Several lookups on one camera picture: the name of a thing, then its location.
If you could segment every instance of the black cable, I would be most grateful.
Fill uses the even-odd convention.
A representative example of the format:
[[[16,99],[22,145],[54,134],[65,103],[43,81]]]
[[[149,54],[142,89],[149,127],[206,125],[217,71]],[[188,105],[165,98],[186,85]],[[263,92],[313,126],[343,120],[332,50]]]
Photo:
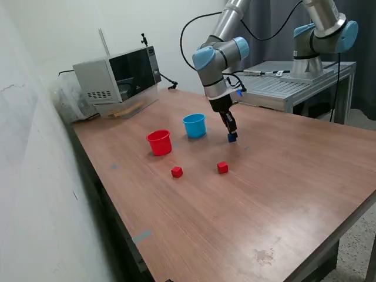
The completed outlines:
[[[63,70],[62,72],[59,72],[59,75],[58,76],[60,76],[62,73],[66,73],[66,72],[74,72],[75,70],[74,69],[71,69],[71,70],[67,70],[67,71],[65,71],[65,70]]]
[[[183,28],[183,30],[182,30],[182,33],[180,34],[180,51],[181,51],[181,53],[182,53],[182,56],[183,56],[183,59],[184,59],[184,61],[187,63],[187,65],[189,65],[189,67],[191,68],[191,69],[193,69],[194,71],[196,70],[189,62],[188,62],[188,60],[187,60],[187,58],[185,57],[185,55],[184,55],[184,51],[183,51],[183,34],[184,34],[184,31],[186,30],[186,28],[192,23],[192,22],[194,22],[195,20],[197,20],[197,19],[200,19],[200,18],[205,18],[205,17],[207,17],[207,16],[214,16],[214,15],[219,15],[219,14],[221,14],[222,12],[216,12],[216,13],[211,13],[211,14],[205,14],[205,15],[201,15],[201,16],[197,16],[197,17],[195,17],[194,19],[191,19],[185,26],[184,26],[184,28]]]
[[[168,89],[176,89],[176,86],[178,85],[178,83],[176,81],[173,81],[171,79],[169,79],[167,76],[165,75],[162,75],[160,72],[159,74],[161,75],[161,77],[163,77],[165,80],[167,80],[168,82],[172,83],[172,86],[170,86]]]
[[[335,95],[334,95],[334,102],[331,108],[331,115],[330,115],[330,121],[333,119],[333,111],[335,108],[335,103],[337,103],[337,95],[338,95],[338,88],[340,85],[340,72],[341,72],[341,53],[338,53],[338,73],[337,73],[337,85],[335,87]]]
[[[235,77],[237,79],[238,83],[240,83],[241,91],[242,92],[246,92],[247,91],[247,88],[244,86],[243,82],[241,81],[241,79],[237,75],[235,75],[233,73],[222,73],[222,74],[223,75],[229,75],[229,76]]]
[[[285,20],[285,22],[283,23],[283,25],[280,27],[280,29],[271,37],[269,38],[265,38],[265,39],[261,39],[261,38],[258,38],[257,36],[255,36],[252,31],[248,28],[248,26],[243,22],[243,20],[241,20],[241,23],[243,24],[243,26],[246,28],[246,30],[249,32],[249,34],[256,40],[258,41],[267,41],[267,40],[271,40],[272,38],[276,37],[278,33],[281,32],[281,30],[284,28],[284,26],[287,24],[288,20],[291,18],[293,12],[295,11],[295,9],[299,6],[299,4],[303,3],[303,0],[299,1],[298,3],[296,3],[295,7],[291,10],[290,14],[288,15],[287,19]]]

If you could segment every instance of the blue cup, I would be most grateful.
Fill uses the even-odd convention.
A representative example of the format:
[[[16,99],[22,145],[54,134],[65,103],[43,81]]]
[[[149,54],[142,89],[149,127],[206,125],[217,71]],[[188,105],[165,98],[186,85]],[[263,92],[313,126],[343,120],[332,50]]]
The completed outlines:
[[[194,113],[183,119],[186,132],[189,138],[200,138],[206,134],[205,115]]]

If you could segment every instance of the table leg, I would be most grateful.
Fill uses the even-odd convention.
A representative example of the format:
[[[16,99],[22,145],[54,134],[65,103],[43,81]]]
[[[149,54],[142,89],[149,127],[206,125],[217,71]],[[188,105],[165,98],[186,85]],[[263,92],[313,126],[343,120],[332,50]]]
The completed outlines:
[[[339,84],[337,103],[335,104],[334,122],[342,125],[348,121],[353,99],[354,74],[342,80]]]
[[[329,273],[337,267],[338,250],[340,248],[340,242],[336,244],[328,251],[328,253],[318,263],[318,267],[305,278],[302,282],[316,282],[324,279]]]
[[[368,265],[367,276],[365,282],[376,282],[376,237],[372,248],[370,264]]]

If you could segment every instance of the tape mark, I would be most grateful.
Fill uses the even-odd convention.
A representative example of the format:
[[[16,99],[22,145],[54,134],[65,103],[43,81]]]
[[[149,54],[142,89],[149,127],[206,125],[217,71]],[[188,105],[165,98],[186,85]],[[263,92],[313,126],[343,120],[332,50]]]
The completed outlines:
[[[150,235],[152,235],[152,232],[150,230],[146,230],[144,231],[143,233],[137,235],[136,237],[132,238],[133,242],[135,244],[137,244],[138,242],[140,242],[141,240],[149,237]]]

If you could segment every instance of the metal table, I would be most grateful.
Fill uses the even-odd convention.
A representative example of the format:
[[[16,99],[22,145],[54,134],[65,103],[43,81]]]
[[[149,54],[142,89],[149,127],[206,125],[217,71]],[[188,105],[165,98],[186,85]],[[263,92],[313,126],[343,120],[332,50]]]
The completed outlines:
[[[323,65],[325,67],[332,63],[323,62]],[[334,122],[336,123],[347,123],[353,96],[356,65],[356,62],[341,62],[341,82],[334,116]],[[292,67],[292,61],[267,61],[249,69],[271,72],[290,71]],[[337,83],[338,65],[333,65],[328,69],[333,69],[334,72],[326,79],[314,84],[282,82],[280,77],[276,76],[247,76],[240,73],[239,75],[247,88],[247,93],[244,93],[243,97],[239,95],[232,95],[232,97],[233,100],[241,103],[292,113],[294,106]]]

